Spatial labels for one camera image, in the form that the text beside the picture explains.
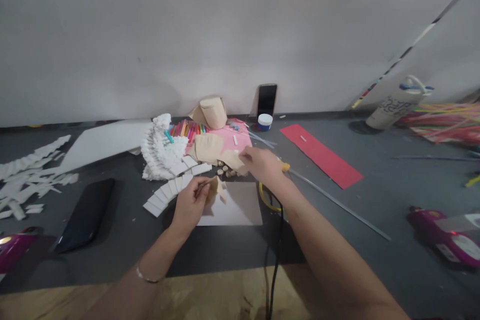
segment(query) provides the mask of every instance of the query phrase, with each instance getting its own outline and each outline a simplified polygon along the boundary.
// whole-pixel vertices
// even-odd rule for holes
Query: pink paper
[[[225,125],[221,129],[210,130],[210,132],[212,134],[217,134],[218,136],[223,138],[222,153],[225,150],[238,150],[238,152],[241,153],[246,147],[252,146],[252,140],[250,139],[248,128],[243,121],[237,120],[235,118],[229,120],[231,120],[233,123],[235,123],[235,125],[239,127],[239,131],[232,129],[230,125]],[[234,135],[236,136],[236,142],[238,145],[235,145]],[[186,154],[189,153],[192,145],[192,143],[188,144],[185,151]]]
[[[305,155],[312,159],[312,161],[342,189],[346,189],[364,178],[361,173],[323,145],[300,125],[295,124],[284,127],[280,129],[280,131],[292,143],[297,145]]]

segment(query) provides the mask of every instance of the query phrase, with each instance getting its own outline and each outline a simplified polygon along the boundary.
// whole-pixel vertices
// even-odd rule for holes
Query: jar lid
[[[269,114],[260,114],[258,116],[258,123],[263,126],[272,125],[274,118]]]

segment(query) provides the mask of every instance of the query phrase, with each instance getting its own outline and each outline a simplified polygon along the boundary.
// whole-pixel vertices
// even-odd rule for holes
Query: person's left hand
[[[210,180],[208,177],[194,177],[176,199],[175,214],[170,228],[181,236],[188,238],[202,217],[205,200],[209,193],[210,184],[205,185],[197,194],[199,187]]]

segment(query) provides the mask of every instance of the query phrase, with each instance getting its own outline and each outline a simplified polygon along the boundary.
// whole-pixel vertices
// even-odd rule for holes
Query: bracelet
[[[158,279],[158,280],[152,280],[152,279],[149,279],[149,278],[145,277],[145,276],[142,274],[142,272],[140,271],[140,261],[136,264],[136,275],[137,275],[140,279],[142,279],[143,281],[145,281],[145,282],[147,282],[147,283],[149,283],[149,284],[157,284],[157,283],[161,280],[161,278]]]

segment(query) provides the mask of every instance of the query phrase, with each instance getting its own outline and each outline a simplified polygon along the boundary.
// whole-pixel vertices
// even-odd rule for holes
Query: hand
[[[176,199],[175,214],[170,228],[185,239],[195,229],[202,217],[205,207],[205,200],[209,193],[210,184],[202,187],[197,194],[199,187],[210,180],[208,177],[194,177],[180,193]]]
[[[246,147],[239,157],[255,179],[272,191],[273,187],[284,178],[282,163],[270,150]]]

